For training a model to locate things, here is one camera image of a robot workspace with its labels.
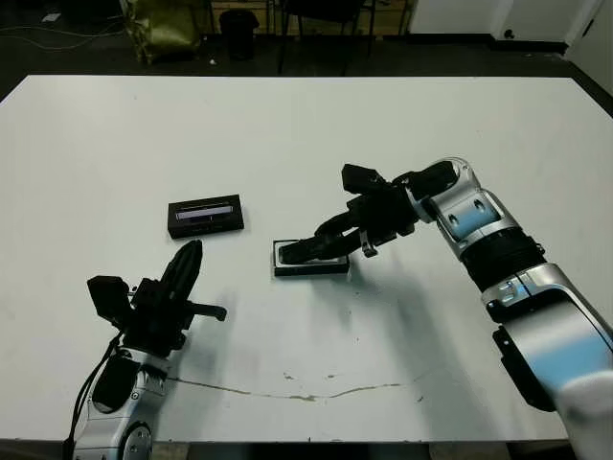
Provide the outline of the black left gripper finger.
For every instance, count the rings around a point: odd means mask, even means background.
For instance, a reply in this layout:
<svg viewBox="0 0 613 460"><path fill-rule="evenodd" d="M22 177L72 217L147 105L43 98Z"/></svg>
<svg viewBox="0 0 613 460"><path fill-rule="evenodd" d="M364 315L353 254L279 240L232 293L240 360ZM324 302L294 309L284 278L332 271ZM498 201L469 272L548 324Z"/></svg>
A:
<svg viewBox="0 0 613 460"><path fill-rule="evenodd" d="M201 240L185 243L174 256L172 281L173 302L179 306L188 301L198 277L203 257Z"/></svg>
<svg viewBox="0 0 613 460"><path fill-rule="evenodd" d="M196 240L192 240L178 249L162 275L164 297L177 308L184 308L195 281Z"/></svg>

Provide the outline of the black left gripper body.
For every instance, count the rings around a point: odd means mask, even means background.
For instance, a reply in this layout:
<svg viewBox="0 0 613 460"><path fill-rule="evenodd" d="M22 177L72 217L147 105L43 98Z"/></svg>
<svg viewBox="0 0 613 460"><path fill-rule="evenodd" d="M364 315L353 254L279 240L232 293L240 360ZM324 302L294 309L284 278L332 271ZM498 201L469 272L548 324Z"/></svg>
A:
<svg viewBox="0 0 613 460"><path fill-rule="evenodd" d="M184 334L199 316L224 321L227 310L189 299L191 290L160 280L144 278L130 301L133 311L125 326L124 345L158 357L179 351L187 340Z"/></svg>

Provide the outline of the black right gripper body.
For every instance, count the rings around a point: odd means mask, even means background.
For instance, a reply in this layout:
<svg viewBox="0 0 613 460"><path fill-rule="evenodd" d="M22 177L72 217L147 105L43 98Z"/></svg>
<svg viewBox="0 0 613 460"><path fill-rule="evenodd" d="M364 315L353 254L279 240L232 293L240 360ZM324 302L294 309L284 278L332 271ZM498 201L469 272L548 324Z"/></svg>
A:
<svg viewBox="0 0 613 460"><path fill-rule="evenodd" d="M347 207L366 257L375 256L378 246L397 236L406 237L415 232L418 214L401 185L392 184L359 195L350 200Z"/></svg>

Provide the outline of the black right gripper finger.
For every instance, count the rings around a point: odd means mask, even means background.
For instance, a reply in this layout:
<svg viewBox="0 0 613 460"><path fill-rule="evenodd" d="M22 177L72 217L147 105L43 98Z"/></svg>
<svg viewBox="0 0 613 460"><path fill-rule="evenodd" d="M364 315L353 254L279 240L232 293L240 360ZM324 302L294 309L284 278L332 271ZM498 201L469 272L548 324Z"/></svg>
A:
<svg viewBox="0 0 613 460"><path fill-rule="evenodd" d="M323 222L316 231L342 232L347 235L356 227L354 218L349 212L341 213ZM315 234L308 241L308 244L315 247Z"/></svg>
<svg viewBox="0 0 613 460"><path fill-rule="evenodd" d="M347 256L361 247L360 230L342 232L316 231L312 259L329 260Z"/></svg>

